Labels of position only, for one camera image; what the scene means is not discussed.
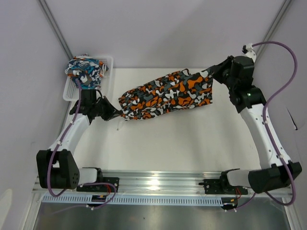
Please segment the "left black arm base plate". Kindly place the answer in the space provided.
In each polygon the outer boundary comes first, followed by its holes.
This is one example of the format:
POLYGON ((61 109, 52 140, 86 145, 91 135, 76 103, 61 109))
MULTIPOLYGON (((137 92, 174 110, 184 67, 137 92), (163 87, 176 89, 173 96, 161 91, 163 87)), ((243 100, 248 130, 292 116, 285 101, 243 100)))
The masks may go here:
POLYGON ((104 177, 102 181, 98 181, 92 183, 90 185, 82 185, 76 188, 78 192, 98 192, 98 193, 106 193, 106 192, 114 192, 118 191, 119 188, 119 177, 104 177))

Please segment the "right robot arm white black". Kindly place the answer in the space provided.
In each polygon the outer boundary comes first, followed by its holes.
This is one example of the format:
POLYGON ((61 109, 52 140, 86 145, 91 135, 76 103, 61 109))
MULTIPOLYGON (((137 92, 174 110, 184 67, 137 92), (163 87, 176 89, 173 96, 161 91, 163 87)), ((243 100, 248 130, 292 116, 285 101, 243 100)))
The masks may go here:
POLYGON ((271 124, 262 91, 253 85, 254 61, 246 56, 229 56, 207 69, 209 76, 229 90, 231 103, 245 121, 259 155, 259 170, 233 169, 221 174, 219 188, 230 193, 236 186, 251 188, 257 194, 288 187, 302 172, 292 162, 271 124))

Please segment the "right aluminium side rail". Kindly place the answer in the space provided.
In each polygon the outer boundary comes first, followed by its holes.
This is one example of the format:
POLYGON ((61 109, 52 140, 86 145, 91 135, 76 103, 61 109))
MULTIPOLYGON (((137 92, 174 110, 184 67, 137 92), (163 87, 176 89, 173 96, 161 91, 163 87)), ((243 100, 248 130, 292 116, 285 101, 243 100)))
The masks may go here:
POLYGON ((257 153, 260 168, 268 169, 273 166, 282 166, 279 157, 280 141, 272 125, 268 109, 263 102, 252 102, 240 112, 241 117, 248 126, 257 153))

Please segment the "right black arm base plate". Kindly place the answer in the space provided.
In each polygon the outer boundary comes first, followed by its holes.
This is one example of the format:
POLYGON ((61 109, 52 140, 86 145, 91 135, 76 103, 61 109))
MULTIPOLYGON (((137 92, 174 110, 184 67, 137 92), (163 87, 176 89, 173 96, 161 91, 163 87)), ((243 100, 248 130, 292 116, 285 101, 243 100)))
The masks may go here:
POLYGON ((204 188, 206 195, 247 195, 248 190, 242 186, 232 186, 220 179, 203 179, 198 185, 204 188))

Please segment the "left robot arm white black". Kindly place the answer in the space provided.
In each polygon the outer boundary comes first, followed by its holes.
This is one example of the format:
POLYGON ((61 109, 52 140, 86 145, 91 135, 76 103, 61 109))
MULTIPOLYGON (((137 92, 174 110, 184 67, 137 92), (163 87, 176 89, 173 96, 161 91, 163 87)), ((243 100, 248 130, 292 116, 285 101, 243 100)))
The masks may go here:
POLYGON ((47 150, 40 150, 36 155, 40 186, 49 192, 80 186, 100 191, 105 182, 101 169, 79 168, 73 154, 84 132, 96 118, 109 121, 118 115, 119 111, 99 90, 81 90, 79 99, 69 112, 70 122, 47 150))

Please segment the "aluminium side rail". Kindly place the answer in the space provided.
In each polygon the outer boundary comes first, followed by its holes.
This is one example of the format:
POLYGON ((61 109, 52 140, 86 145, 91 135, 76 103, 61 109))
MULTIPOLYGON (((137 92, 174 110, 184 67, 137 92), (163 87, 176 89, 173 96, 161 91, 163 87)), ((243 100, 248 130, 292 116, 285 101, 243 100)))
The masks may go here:
POLYGON ((268 109, 263 102, 252 102, 240 112, 241 117, 248 126, 257 153, 260 168, 268 169, 273 166, 282 166, 279 157, 280 141, 272 125, 268 109))
POLYGON ((51 144, 51 147, 49 147, 49 149, 51 149, 51 154, 53 154, 53 152, 56 150, 59 140, 62 137, 62 132, 66 129, 67 123, 69 122, 70 109, 71 109, 71 102, 68 102, 67 106, 64 109, 64 116, 63 116, 63 119, 61 120, 58 135, 55 139, 55 142, 51 144))

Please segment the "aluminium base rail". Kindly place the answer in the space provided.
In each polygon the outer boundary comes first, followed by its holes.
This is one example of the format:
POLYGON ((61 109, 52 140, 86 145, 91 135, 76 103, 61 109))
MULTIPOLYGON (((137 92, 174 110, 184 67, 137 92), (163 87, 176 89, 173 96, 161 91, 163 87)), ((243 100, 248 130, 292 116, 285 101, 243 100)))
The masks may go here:
POLYGON ((118 193, 148 196, 205 196, 204 179, 219 179, 220 172, 102 171, 107 182, 118 178, 118 193))

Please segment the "left aluminium side rail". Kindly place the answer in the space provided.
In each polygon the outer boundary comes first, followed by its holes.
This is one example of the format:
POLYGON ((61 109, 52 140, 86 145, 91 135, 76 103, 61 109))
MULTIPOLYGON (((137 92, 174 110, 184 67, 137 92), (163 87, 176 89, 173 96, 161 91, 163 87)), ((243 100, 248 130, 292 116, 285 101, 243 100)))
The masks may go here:
POLYGON ((51 149, 51 154, 53 154, 53 152, 56 150, 59 140, 62 137, 62 132, 66 129, 67 123, 69 122, 70 109, 71 109, 71 102, 68 102, 67 106, 64 109, 64 116, 63 116, 63 119, 61 120, 58 135, 55 139, 55 142, 51 144, 51 147, 49 147, 49 149, 51 149))

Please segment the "left aluminium corner post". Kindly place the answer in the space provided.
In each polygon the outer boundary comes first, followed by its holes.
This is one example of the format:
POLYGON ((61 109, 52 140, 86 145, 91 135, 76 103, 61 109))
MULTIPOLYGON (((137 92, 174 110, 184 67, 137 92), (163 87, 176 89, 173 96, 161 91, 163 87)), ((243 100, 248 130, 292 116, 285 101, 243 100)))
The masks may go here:
POLYGON ((56 21, 55 16, 53 15, 48 3, 46 0, 37 0, 38 5, 40 6, 44 16, 46 17, 46 20, 48 24, 50 25, 55 37, 57 38, 62 50, 64 51, 65 55, 68 59, 73 58, 73 54, 68 46, 68 43, 66 39, 63 36, 63 33, 56 21))

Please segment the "orange black camouflage shorts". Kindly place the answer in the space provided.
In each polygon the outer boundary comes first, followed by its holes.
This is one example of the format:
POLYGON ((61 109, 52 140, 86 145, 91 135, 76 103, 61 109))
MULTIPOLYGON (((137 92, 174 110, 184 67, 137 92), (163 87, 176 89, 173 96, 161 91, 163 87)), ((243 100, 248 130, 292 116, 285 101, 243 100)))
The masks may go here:
POLYGON ((213 77, 208 71, 178 70, 133 88, 118 99, 124 120, 146 120, 213 103, 213 77))

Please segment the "aluminium corner post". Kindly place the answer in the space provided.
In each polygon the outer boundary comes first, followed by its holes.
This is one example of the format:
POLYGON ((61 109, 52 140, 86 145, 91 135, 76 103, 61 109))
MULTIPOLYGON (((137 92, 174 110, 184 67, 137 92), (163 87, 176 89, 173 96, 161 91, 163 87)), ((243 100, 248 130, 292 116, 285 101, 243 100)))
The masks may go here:
POLYGON ((267 33, 265 34, 263 38, 263 42, 273 40, 274 35, 276 34, 279 26, 281 25, 284 17, 287 15, 293 3, 294 3, 294 0, 284 0, 282 2, 281 7, 279 8, 275 18, 273 19, 271 25, 269 26, 267 33))
POLYGON ((56 21, 55 16, 53 15, 48 3, 46 0, 37 0, 38 5, 40 6, 44 16, 46 17, 46 20, 48 24, 50 25, 55 37, 57 38, 62 50, 64 51, 65 55, 68 59, 73 58, 73 54, 68 46, 68 43, 66 39, 63 36, 63 33, 56 21))

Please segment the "white plastic basket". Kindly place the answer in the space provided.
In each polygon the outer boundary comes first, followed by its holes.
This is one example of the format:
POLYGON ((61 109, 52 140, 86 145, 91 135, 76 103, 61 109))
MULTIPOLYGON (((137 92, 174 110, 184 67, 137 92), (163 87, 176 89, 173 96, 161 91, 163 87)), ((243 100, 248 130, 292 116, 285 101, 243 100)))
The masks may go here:
MULTIPOLYGON (((102 78, 101 85, 98 89, 103 95, 107 96, 108 91, 110 89, 111 77, 113 74, 113 58, 110 56, 92 56, 97 58, 107 64, 109 70, 105 73, 105 76, 102 78)), ((67 80, 64 87, 63 99, 65 101, 76 101, 79 98, 79 89, 82 89, 80 83, 78 83, 78 87, 75 83, 67 76, 67 80)))

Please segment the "blue patterned shorts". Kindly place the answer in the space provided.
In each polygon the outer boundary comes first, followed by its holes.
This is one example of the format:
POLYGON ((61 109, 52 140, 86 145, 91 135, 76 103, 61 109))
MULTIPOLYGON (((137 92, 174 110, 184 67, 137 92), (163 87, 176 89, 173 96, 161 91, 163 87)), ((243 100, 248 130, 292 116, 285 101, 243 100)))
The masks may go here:
POLYGON ((75 56, 71 59, 65 69, 65 74, 82 89, 98 89, 102 78, 109 70, 107 64, 88 54, 75 56))

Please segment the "right aluminium corner post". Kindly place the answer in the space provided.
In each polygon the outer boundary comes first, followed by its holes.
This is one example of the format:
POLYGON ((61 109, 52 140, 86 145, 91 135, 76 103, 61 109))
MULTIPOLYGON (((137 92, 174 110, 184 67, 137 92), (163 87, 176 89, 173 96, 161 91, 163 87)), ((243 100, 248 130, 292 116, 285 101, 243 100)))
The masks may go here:
POLYGON ((284 0, 282 2, 281 7, 279 8, 275 18, 273 19, 271 25, 269 26, 267 33, 265 34, 263 38, 263 42, 273 40, 274 35, 276 34, 279 26, 281 25, 284 17, 287 15, 293 3, 294 3, 294 0, 284 0))

